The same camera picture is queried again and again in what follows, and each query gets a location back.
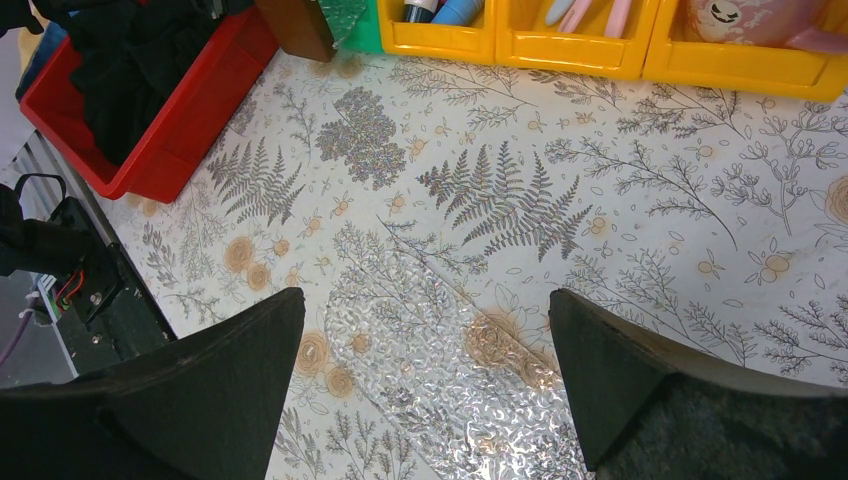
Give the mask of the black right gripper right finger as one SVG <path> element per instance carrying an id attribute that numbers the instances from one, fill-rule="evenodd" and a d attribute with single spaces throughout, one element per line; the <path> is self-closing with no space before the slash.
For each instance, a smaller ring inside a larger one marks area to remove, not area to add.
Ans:
<path id="1" fill-rule="evenodd" d="M 847 393 L 699 352 L 566 289 L 549 319 L 600 479 L 843 479 Z"/>

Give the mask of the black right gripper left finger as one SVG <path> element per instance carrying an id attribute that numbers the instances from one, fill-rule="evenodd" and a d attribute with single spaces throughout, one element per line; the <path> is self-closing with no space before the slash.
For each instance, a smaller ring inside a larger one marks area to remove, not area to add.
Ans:
<path id="1" fill-rule="evenodd" d="M 304 328 L 289 287 L 150 353 L 1 393 L 5 479 L 261 479 Z"/>

